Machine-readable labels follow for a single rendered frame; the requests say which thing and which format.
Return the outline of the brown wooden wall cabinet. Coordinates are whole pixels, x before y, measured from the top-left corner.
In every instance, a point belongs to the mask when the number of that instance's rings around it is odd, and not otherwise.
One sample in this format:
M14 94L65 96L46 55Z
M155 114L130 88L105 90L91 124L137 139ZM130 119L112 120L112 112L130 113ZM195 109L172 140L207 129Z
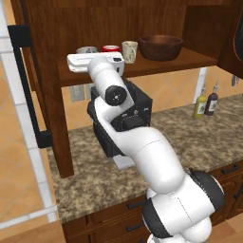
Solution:
M11 0L26 21L42 85L87 83L85 74L66 66L78 47L119 45L145 35L172 35L184 40L174 61L139 57L125 77L214 65L224 39L231 0Z

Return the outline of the brown wooden cabinet door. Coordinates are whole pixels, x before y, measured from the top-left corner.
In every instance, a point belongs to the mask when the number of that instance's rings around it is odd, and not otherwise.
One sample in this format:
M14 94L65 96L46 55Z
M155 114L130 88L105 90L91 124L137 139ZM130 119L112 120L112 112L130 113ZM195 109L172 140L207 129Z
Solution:
M242 34L242 55L239 56L235 44L235 36L239 30L240 20L243 18L243 0L231 0L231 11L227 36L223 48L218 57L217 66L243 79L243 34Z
M61 178L74 175L57 65L57 0L10 0L17 24L28 24L36 74L46 106L52 150Z

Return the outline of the black coffee machine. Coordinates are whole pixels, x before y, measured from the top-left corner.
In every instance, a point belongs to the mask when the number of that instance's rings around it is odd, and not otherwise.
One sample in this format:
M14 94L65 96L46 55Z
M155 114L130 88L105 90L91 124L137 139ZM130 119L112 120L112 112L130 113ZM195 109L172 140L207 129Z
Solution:
M119 116L115 117L111 122L111 125L117 132L124 132L141 126L149 126L151 121L153 100L132 82L126 79L123 81L135 104ZM99 97L99 93L95 87L91 88L90 93L91 101L88 103L87 113L90 116L90 119L93 121L93 131L104 153L108 158L114 160L119 169L126 169L134 166L134 161L126 157L119 150L115 143L104 132L102 126L95 118L94 101L97 97Z

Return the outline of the cream patterned mug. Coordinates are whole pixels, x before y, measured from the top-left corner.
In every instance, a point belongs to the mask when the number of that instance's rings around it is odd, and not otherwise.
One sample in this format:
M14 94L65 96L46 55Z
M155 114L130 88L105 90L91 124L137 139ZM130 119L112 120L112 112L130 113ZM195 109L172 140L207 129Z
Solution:
M137 55L138 43L134 41L124 41L121 43L122 56L127 64L134 64Z

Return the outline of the yellow-green bottle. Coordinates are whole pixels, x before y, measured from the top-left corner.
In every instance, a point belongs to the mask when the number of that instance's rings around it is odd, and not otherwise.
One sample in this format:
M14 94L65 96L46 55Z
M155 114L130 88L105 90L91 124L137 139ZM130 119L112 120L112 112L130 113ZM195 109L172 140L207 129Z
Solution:
M203 117L206 102L207 102L207 97L205 96L205 92L206 92L206 84L203 85L201 89L201 93L196 99L196 104L195 104L195 109L193 114L194 119L200 119Z

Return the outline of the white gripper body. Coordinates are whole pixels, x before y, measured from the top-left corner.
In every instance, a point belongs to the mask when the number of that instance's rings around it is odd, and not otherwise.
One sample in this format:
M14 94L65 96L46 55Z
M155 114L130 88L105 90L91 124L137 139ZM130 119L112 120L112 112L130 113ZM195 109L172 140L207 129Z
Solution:
M68 54L67 66L74 73L99 71L108 63L108 52Z

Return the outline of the dark red bottle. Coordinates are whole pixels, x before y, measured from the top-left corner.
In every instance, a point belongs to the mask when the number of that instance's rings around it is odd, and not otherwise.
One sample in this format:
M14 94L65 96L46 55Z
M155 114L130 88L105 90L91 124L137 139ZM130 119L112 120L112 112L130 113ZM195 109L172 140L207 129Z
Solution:
M207 116L213 116L218 100L216 91L218 90L218 84L214 85L213 92L209 95L205 106L204 114Z

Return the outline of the red and white cup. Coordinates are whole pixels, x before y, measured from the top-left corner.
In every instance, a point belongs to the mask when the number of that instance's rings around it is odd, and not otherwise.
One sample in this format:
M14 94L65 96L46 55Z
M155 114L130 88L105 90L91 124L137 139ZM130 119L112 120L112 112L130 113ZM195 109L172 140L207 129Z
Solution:
M121 49L119 46L106 45L102 46L102 52L121 52Z

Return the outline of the brown wooden bowl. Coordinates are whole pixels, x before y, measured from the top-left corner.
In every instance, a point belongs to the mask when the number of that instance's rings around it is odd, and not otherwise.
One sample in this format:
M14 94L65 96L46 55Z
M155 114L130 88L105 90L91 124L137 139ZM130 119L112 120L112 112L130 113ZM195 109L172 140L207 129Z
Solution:
M183 40L168 35L148 35L139 38L141 56L152 61L173 61L182 48Z

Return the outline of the grey wall outlet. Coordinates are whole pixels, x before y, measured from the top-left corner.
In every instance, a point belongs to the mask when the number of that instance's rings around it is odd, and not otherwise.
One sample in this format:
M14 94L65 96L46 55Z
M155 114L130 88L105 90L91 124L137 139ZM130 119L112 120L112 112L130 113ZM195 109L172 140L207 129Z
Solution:
M82 84L73 85L69 89L70 89L70 98L73 102L84 100L84 86Z

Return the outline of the brown wooden drawer front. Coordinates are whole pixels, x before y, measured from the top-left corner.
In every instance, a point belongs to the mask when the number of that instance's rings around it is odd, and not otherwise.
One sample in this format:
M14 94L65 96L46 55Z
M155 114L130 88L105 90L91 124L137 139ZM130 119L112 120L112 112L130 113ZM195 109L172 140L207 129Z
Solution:
M136 202L139 202L139 201L145 201L145 199L146 199L146 196L139 196L139 197L127 200L123 203L108 207L106 209L102 209L98 212L92 213L91 215L87 215L85 217L86 224L92 225L92 224L104 222L105 220L109 220L111 218L114 218L114 217L117 217L117 216L120 216L120 215L128 214L130 212L134 212L135 210L140 209L141 206L129 210L126 206L127 202L136 203Z
M131 238L138 234L148 235L145 226L128 233L126 225L130 227L143 223L141 212L122 215L104 222L90 235L90 243L122 243L125 240L131 242Z
M220 170L221 169L230 169L234 166L234 164L237 164L239 166L239 169L231 172L229 174L223 175ZM241 177L243 176L243 160L231 163L229 165L217 168L210 172L210 175L213 176L223 187L225 191L227 190L236 190L239 188L239 182L241 180Z

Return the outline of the white framed door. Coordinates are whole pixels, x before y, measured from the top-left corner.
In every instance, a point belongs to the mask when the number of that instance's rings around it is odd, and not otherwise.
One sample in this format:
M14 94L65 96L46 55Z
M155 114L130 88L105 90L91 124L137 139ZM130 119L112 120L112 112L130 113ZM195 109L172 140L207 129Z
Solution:
M47 152L37 146L0 0L0 238L58 219Z

